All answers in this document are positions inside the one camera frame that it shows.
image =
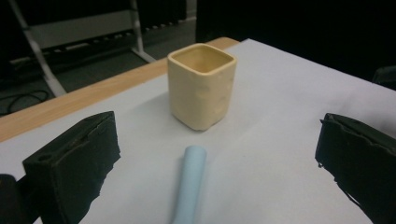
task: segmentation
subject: cable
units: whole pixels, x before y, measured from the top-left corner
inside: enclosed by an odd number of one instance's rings
[[[37,93],[44,93],[44,96],[40,97],[39,95],[38,96],[35,95]],[[47,101],[49,99],[49,97],[50,97],[50,94],[47,91],[30,91],[30,92],[24,93],[24,94],[15,94],[15,95],[2,97],[2,98],[0,98],[0,101],[5,101],[5,100],[8,100],[8,99],[12,99],[12,98],[14,98],[14,99],[8,104],[6,112],[1,112],[0,116],[9,115],[9,114],[12,114],[14,112],[19,111],[19,110],[13,111],[12,110],[13,106],[18,101],[20,101],[21,99],[26,98],[26,97],[30,97],[30,98],[33,98],[33,99],[37,100],[38,103],[35,104],[35,105],[37,105],[37,104],[40,104],[40,103],[43,103],[43,102]]]

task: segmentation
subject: floor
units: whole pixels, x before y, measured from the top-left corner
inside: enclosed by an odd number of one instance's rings
[[[161,59],[176,49],[195,43],[195,19],[143,32],[145,52]],[[67,92],[146,64],[131,52],[134,35],[125,33],[95,40],[76,49],[45,52],[49,67]],[[53,98],[32,57],[14,63],[14,74],[0,80],[0,116]]]

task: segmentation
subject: table surface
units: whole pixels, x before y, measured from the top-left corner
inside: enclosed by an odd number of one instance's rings
[[[207,44],[219,49],[226,49],[237,43],[238,41],[231,38],[221,37]],[[2,117],[0,118],[0,142],[164,75],[166,69],[166,60],[161,59]]]
[[[0,143],[0,171],[21,178],[24,158],[81,119],[113,110],[121,158],[81,223],[171,223],[188,145],[207,150],[196,223],[372,223],[318,168],[320,120],[339,114],[396,136],[396,91],[250,39],[226,51],[238,59],[232,100],[209,130],[195,132],[171,115],[162,61],[152,73],[157,78],[145,82],[140,69],[148,68],[136,69],[131,74],[142,78],[140,85],[125,84],[124,91]],[[79,104],[70,101],[62,108]]]

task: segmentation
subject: square cup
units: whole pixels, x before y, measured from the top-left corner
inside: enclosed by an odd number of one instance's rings
[[[168,57],[172,114],[188,127],[204,131],[228,111],[236,58],[207,44],[193,44]]]

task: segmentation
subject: white table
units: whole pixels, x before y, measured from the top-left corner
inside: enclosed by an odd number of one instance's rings
[[[185,147],[207,161],[197,224],[371,223],[318,168],[320,120],[334,113],[396,136],[396,91],[246,40],[226,117],[194,132],[169,111],[166,76],[0,143],[0,172],[90,115],[114,110],[121,158],[81,223],[171,223]]]

